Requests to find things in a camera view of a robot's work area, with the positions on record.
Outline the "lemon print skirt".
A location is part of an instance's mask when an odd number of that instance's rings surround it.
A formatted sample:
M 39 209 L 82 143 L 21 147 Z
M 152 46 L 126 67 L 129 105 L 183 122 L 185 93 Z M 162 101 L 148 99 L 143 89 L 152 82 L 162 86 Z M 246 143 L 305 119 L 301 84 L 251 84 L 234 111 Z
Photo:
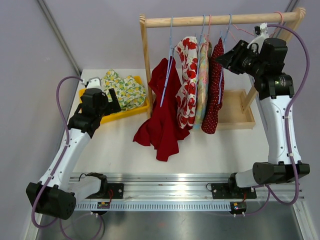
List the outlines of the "lemon print skirt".
M 141 107 L 146 100 L 146 90 L 132 75 L 121 77 L 113 69 L 109 69 L 103 77 L 103 90 L 108 100 L 112 100 L 109 89 L 114 89 L 122 112 Z

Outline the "dark red dotted skirt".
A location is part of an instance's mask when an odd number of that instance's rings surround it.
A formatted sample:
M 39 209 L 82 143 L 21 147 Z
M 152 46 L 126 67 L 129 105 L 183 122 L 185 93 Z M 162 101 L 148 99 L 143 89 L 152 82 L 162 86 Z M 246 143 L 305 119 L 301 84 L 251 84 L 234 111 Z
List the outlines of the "dark red dotted skirt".
M 225 88 L 223 67 L 216 62 L 216 58 L 224 54 L 224 43 L 220 37 L 213 48 L 209 59 L 208 98 L 201 129 L 206 134 L 214 134 L 219 122 L 219 111 L 223 106 Z

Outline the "pastel floral skirt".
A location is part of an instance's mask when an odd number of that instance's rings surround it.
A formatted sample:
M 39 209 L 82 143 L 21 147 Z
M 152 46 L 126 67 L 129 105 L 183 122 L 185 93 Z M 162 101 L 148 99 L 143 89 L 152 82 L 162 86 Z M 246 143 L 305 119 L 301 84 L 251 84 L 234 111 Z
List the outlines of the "pastel floral skirt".
M 199 63 L 197 71 L 197 97 L 196 97 L 196 114 L 193 130 L 199 131 L 206 113 L 208 100 L 209 85 L 209 58 L 212 52 L 212 45 L 209 38 L 205 36 L 200 43 Z

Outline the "plain red skirt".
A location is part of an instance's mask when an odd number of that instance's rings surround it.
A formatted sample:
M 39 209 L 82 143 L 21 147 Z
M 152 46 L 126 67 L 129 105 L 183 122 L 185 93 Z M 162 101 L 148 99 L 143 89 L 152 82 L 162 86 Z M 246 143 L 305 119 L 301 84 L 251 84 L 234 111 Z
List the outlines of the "plain red skirt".
M 179 153 L 178 141 L 189 134 L 187 128 L 180 128 L 177 121 L 178 102 L 176 94 L 181 87 L 176 62 L 172 62 L 165 96 L 162 99 L 167 75 L 168 60 L 163 58 L 153 69 L 148 86 L 156 97 L 152 106 L 152 115 L 137 130 L 133 141 L 142 146 L 153 146 L 156 159 L 166 162 L 169 157 Z

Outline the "white red poppy skirt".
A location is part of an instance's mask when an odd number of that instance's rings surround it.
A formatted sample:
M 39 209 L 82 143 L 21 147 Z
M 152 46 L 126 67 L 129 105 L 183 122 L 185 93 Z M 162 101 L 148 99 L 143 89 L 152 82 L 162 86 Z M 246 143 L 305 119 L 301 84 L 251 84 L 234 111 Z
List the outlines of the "white red poppy skirt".
M 176 94 L 177 122 L 181 129 L 191 128 L 196 117 L 198 77 L 198 41 L 195 36 L 183 38 L 175 47 L 181 61 L 182 84 Z

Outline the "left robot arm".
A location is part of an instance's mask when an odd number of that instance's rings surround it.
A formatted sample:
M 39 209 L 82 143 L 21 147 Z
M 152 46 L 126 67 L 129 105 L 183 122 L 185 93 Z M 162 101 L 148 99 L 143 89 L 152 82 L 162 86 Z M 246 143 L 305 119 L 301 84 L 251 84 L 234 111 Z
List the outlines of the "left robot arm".
M 33 213 L 67 220 L 78 202 L 92 196 L 98 199 L 107 196 L 108 180 L 102 173 L 90 172 L 73 186 L 69 186 L 69 181 L 102 118 L 121 111 L 115 90 L 111 88 L 108 92 L 87 88 L 80 97 L 81 102 L 68 121 L 64 144 L 47 172 L 37 183 L 31 182 L 26 188 Z

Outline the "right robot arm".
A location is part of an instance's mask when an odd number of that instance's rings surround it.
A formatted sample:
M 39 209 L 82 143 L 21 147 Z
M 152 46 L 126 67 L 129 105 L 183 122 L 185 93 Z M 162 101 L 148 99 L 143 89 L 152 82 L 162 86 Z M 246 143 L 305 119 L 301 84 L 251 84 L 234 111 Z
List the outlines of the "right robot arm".
M 266 121 L 268 160 L 256 162 L 251 170 L 230 176 L 227 193 L 239 198 L 245 188 L 269 184 L 298 182 L 310 173 L 302 162 L 293 124 L 294 83 L 283 72 L 288 48 L 284 40 L 266 38 L 261 44 L 240 40 L 230 51 L 216 58 L 234 74 L 248 74 L 254 79 Z

